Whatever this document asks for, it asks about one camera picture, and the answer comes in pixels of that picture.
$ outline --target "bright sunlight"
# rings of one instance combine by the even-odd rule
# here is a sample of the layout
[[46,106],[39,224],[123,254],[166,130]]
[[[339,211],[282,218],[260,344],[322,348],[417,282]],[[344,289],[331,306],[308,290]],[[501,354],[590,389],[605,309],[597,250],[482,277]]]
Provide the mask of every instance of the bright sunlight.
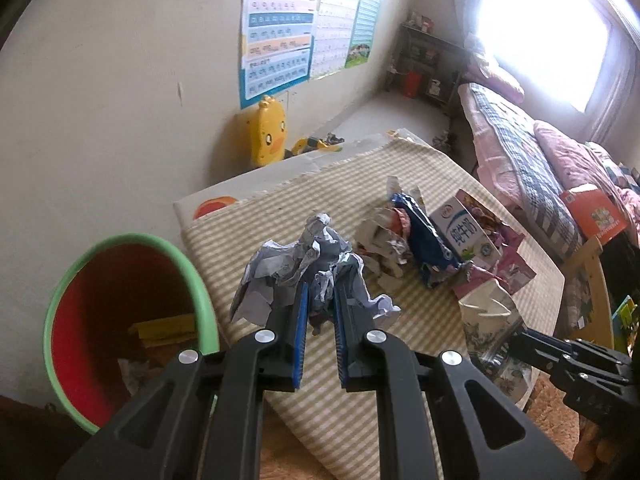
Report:
[[584,112],[609,25],[589,0],[484,0],[478,36],[498,60]]

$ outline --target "poster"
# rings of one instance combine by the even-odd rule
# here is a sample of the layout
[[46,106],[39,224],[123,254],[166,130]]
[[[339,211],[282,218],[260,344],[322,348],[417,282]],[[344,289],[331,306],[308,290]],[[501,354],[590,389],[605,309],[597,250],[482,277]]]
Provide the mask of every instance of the poster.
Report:
[[318,0],[243,0],[241,108],[309,79]]
[[366,63],[373,45],[373,32],[382,0],[360,0],[345,68]]
[[243,0],[240,106],[367,62],[382,0]]
[[329,75],[344,67],[359,1],[320,0],[311,77]]

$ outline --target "striped mat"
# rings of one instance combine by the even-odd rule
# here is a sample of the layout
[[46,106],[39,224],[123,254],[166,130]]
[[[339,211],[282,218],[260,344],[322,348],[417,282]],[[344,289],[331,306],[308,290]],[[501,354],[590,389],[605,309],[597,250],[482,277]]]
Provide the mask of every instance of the striped mat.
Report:
[[[316,212],[331,216],[332,227],[353,240],[356,226],[367,212],[385,203],[388,175],[396,175],[407,189],[419,186],[427,210],[462,188],[516,231],[524,231],[448,156],[406,140],[392,140],[373,152],[302,174],[271,192],[206,215],[183,233],[209,289],[221,332],[229,342],[256,329],[244,320],[230,324],[228,313],[244,266],[260,245],[269,238],[281,244],[297,240],[306,218]],[[551,334],[564,278],[528,235],[519,252],[538,275],[514,295],[514,300],[530,327]],[[437,354],[455,349],[466,354],[460,310],[450,288],[444,284],[427,290],[415,267],[405,269],[402,288],[394,295],[402,315],[389,332],[415,351]],[[369,291],[372,296],[382,292],[373,281]],[[338,480],[380,477],[375,394],[347,394],[340,389],[330,324],[324,325],[319,336],[308,329],[300,390],[295,394],[268,392],[266,399]]]

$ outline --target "green bin rim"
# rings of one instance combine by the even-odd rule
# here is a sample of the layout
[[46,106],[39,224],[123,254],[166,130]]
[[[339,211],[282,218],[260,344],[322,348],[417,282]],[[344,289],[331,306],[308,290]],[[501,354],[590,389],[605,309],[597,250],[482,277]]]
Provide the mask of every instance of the green bin rim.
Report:
[[193,301],[193,309],[194,314],[196,315],[196,326],[198,331],[198,349],[202,354],[211,354],[220,350],[218,326],[216,324],[216,316],[213,312],[209,293],[207,292],[207,288],[198,274],[198,271],[180,249],[174,246],[171,242],[164,240],[164,238],[145,233],[125,233],[115,235],[94,245],[80,258],[78,258],[71,267],[69,267],[53,291],[53,295],[51,297],[51,301],[49,301],[49,307],[47,309],[47,317],[44,322],[43,338],[44,364],[47,369],[49,381],[51,382],[51,385],[53,386],[53,389],[66,412],[73,418],[78,426],[91,434],[94,434],[100,428],[88,420],[71,404],[58,381],[56,371],[53,367],[53,355],[51,352],[53,322],[56,319],[56,311],[58,310],[60,300],[71,281],[78,275],[78,272],[80,272],[80,270],[82,270],[82,268],[84,268],[84,266],[96,254],[99,254],[106,249],[125,244],[139,244],[152,247],[172,261],[184,279]]

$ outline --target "pillow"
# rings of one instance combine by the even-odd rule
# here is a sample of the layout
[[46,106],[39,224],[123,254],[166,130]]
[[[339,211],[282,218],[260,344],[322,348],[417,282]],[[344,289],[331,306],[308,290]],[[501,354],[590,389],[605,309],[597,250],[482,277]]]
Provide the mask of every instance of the pillow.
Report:
[[607,150],[595,142],[585,142],[585,145],[597,157],[603,168],[607,171],[607,175],[616,186],[623,189],[630,187],[625,174],[622,173],[618,165],[613,162]]
[[524,101],[524,90],[518,80],[493,59],[473,54],[465,79],[486,86],[514,104],[519,105]]
[[544,121],[534,121],[533,133],[564,189],[593,184],[615,196],[607,174],[585,146]]

